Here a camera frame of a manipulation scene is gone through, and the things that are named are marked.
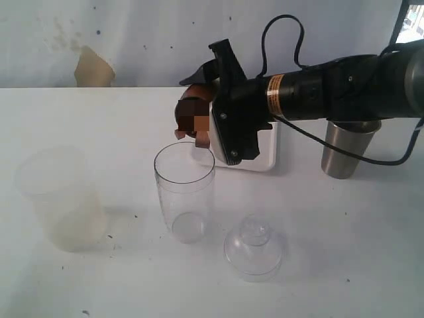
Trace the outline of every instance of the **stainless steel cup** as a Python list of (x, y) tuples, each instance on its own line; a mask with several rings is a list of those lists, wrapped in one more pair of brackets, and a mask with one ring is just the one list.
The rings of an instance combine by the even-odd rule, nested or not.
[[(359, 156), (365, 153), (374, 134), (381, 128), (381, 121), (334, 123), (329, 121), (325, 140), (337, 148)], [(321, 167), (329, 176), (347, 179), (353, 175), (359, 160), (324, 147)]]

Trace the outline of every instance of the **transparent cup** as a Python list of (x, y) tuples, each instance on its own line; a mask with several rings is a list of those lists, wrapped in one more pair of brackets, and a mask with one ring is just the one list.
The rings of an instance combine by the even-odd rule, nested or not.
[(45, 235), (59, 249), (85, 250), (104, 235), (107, 218), (77, 148), (37, 152), (20, 165), (15, 181), (32, 201)]
[(179, 142), (162, 149), (154, 159), (154, 172), (165, 224), (182, 243), (204, 236), (213, 210), (215, 157), (194, 142)]

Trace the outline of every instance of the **white tabletop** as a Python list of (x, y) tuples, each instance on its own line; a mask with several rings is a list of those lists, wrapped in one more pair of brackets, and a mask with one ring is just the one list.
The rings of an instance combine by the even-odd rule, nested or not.
[[(422, 317), (424, 138), (411, 159), (320, 168), (322, 147), (281, 126), (276, 167), (218, 169), (217, 210), (199, 244), (166, 230), (153, 159), (174, 142), (181, 88), (0, 90), (0, 317)], [(367, 155), (399, 158), (416, 120), (386, 121)], [(299, 125), (319, 136), (325, 122)], [(82, 149), (110, 216), (99, 248), (54, 248), (13, 185), (42, 148)], [(274, 280), (246, 283), (223, 260), (225, 233), (263, 211), (285, 238)]]

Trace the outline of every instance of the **orange label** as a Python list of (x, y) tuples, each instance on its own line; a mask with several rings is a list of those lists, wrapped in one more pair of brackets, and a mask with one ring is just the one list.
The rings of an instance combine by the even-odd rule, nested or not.
[(270, 83), (268, 84), (268, 90), (266, 91), (266, 98), (268, 100), (268, 109), (273, 115), (283, 115), (280, 107), (280, 98), (278, 92), (280, 90), (280, 84), (283, 80), (284, 74), (272, 76)]

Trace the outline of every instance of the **translucent cup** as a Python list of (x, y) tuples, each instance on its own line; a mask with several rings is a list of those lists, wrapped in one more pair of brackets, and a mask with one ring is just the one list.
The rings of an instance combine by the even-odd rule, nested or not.
[(45, 235), (59, 249), (76, 252), (96, 243), (107, 226), (84, 155), (72, 146), (37, 152), (18, 168), (15, 181), (32, 201)]
[(154, 159), (162, 214), (173, 236), (182, 243), (203, 237), (213, 210), (215, 157), (194, 142), (179, 142), (162, 149)]

